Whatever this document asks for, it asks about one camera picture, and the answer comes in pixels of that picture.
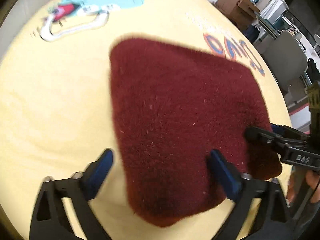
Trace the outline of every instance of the plush fabric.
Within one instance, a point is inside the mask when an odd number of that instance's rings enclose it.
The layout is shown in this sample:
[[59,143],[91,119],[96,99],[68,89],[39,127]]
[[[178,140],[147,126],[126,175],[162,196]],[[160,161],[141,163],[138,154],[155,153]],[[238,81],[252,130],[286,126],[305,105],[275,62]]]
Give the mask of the plush fabric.
[[256,178],[281,173],[275,153],[248,146],[243,137],[250,125],[270,130],[259,87],[245,66],[144,39],[121,42],[110,60],[129,203],[145,220],[168,226],[225,199],[206,166],[213,148]]

